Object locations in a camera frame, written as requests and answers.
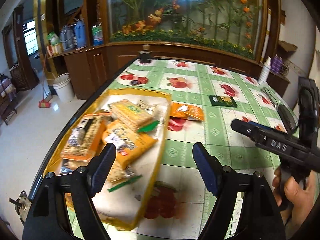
orange wrapper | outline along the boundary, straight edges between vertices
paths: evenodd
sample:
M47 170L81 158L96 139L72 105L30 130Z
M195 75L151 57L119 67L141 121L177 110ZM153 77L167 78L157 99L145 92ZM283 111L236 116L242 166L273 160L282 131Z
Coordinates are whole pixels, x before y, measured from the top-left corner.
M180 103L171 104L170 116L186 120L204 120L203 111L200 107Z

floral display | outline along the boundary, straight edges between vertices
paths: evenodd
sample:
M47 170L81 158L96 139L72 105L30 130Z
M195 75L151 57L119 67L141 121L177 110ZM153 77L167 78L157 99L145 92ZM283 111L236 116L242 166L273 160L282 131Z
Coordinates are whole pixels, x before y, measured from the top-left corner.
M258 0L111 0L111 41L173 41L254 58Z

window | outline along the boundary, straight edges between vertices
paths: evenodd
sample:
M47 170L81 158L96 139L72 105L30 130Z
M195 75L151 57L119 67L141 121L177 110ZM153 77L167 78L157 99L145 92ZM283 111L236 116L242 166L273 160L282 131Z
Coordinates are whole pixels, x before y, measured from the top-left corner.
M36 52L38 48L35 21L23 25L24 40L27 46L28 55Z

dark green packet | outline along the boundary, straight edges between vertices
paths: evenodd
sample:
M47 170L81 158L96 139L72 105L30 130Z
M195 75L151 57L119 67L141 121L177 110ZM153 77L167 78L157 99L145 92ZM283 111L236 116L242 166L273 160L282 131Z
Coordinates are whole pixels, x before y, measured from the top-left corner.
M209 96L212 106L238 107L233 97Z

white bucket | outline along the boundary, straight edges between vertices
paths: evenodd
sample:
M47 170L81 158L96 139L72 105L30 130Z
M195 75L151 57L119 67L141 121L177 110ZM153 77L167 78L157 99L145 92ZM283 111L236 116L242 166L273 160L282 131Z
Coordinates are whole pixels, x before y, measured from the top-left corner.
M75 98L69 73L58 76L53 82L53 88L56 90L59 99L63 103L69 103Z

